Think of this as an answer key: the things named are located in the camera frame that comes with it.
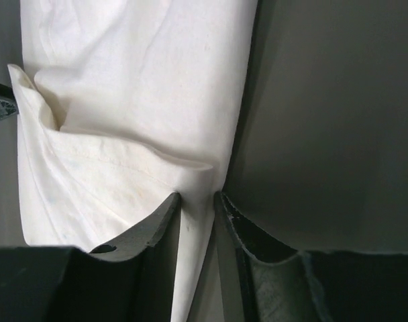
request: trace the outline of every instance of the gray panel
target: gray panel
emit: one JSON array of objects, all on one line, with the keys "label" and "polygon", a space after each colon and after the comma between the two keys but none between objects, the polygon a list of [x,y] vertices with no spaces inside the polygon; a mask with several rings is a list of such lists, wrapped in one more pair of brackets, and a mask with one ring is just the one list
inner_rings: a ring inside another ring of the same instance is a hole
[{"label": "gray panel", "polygon": [[228,196],[294,248],[408,251],[408,0],[259,10]]},{"label": "gray panel", "polygon": [[[0,83],[10,85],[7,64],[21,63],[19,1],[0,1]],[[0,121],[0,246],[24,244],[17,191],[16,117]]]}]

